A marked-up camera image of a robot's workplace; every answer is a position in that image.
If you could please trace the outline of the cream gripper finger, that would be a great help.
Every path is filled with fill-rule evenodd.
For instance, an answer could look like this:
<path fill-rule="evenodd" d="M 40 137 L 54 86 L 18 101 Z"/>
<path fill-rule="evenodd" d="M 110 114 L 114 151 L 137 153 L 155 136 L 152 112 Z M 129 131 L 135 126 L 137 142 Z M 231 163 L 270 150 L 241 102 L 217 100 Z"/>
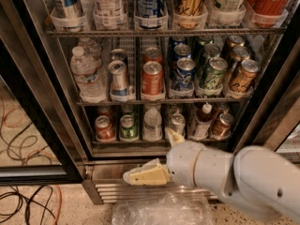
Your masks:
<path fill-rule="evenodd" d="M 181 134 L 175 132 L 169 127 L 165 128 L 165 135 L 167 140 L 169 141 L 171 147 L 176 146 L 179 143 L 183 143 L 185 141 L 185 137 Z"/>
<path fill-rule="evenodd" d="M 155 158 L 141 167 L 125 172 L 123 179 L 132 186 L 160 186 L 170 182 L 171 176 L 167 166 Z"/>

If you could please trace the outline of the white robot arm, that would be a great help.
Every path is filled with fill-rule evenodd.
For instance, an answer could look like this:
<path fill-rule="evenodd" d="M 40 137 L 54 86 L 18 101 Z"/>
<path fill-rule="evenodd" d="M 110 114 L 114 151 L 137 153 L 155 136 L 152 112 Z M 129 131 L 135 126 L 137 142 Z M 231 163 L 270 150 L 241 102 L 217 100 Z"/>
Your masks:
<path fill-rule="evenodd" d="M 300 222 L 300 169 L 261 146 L 237 154 L 187 141 L 165 129 L 172 146 L 162 164 L 157 158 L 123 174 L 132 186 L 165 185 L 204 188 L 248 216 L 269 222 L 285 216 Z"/>

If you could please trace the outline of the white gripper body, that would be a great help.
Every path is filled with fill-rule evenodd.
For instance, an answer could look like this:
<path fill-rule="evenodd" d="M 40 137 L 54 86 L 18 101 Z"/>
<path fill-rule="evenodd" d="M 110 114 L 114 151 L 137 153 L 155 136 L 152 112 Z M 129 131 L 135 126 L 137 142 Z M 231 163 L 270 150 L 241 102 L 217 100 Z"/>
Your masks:
<path fill-rule="evenodd" d="M 195 165 L 205 145 L 201 142 L 186 141 L 175 145 L 167 154 L 167 167 L 177 185 L 195 187 Z"/>

